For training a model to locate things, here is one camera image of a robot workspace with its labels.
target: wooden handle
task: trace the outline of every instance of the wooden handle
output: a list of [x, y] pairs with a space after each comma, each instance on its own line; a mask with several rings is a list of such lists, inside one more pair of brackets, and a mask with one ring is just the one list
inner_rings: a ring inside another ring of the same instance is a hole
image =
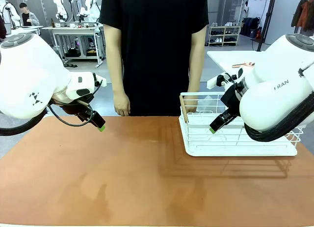
[[181, 103], [181, 107], [182, 107], [182, 112], [183, 112], [184, 121], [185, 121], [185, 123], [188, 123], [186, 108], [185, 108], [185, 105], [184, 105], [184, 101], [183, 101], [182, 95], [180, 95], [180, 103]]

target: hanging clothes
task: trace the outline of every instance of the hanging clothes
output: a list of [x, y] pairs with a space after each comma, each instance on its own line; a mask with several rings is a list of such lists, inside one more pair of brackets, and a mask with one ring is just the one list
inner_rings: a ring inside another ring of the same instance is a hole
[[298, 24], [296, 26], [304, 28], [306, 25], [306, 21], [308, 20], [310, 2], [306, 0], [305, 3], [301, 5], [301, 7], [302, 7], [302, 13], [298, 21]]
[[307, 31], [309, 29], [314, 29], [314, 1], [309, 0], [310, 8], [308, 13], [308, 19], [306, 21], [304, 31]]
[[295, 14], [293, 16], [291, 27], [295, 27], [298, 24], [298, 21], [300, 19], [301, 13], [302, 13], [302, 5], [307, 2], [307, 0], [301, 0], [298, 4], [298, 7], [296, 8]]

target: robot logo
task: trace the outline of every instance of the robot logo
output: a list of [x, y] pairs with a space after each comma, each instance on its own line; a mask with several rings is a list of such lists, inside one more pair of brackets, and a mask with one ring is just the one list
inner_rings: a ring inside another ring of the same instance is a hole
[[39, 100], [37, 100], [37, 96], [39, 95], [39, 93], [35, 94], [35, 93], [32, 93], [29, 97], [33, 96], [34, 97], [34, 100], [35, 100], [35, 103], [33, 104], [33, 106], [35, 106], [35, 104], [37, 103], [43, 103]]

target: black t-shirt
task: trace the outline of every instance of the black t-shirt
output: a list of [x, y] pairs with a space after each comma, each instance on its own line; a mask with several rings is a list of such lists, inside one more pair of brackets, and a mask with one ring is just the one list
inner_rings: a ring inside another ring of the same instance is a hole
[[180, 115], [191, 36], [209, 23], [207, 0], [103, 0], [99, 21], [122, 31], [131, 115]]
[[31, 23], [27, 22], [27, 20], [29, 19], [29, 13], [28, 14], [23, 13], [22, 18], [23, 18], [23, 26], [30, 27]]

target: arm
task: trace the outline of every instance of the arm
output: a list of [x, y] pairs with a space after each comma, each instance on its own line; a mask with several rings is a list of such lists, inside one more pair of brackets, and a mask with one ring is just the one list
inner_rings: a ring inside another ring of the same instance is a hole
[[39, 20], [35, 16], [35, 14], [32, 15], [31, 20], [32, 20], [32, 23], [33, 23], [34, 26], [39, 26]]
[[112, 81], [115, 111], [119, 115], [129, 115], [130, 101], [124, 92], [122, 81], [121, 30], [104, 25], [107, 63]]
[[204, 43], [206, 35], [205, 26], [199, 32], [192, 34], [190, 53], [190, 83], [188, 92], [198, 92], [200, 88], [201, 76], [204, 67]]

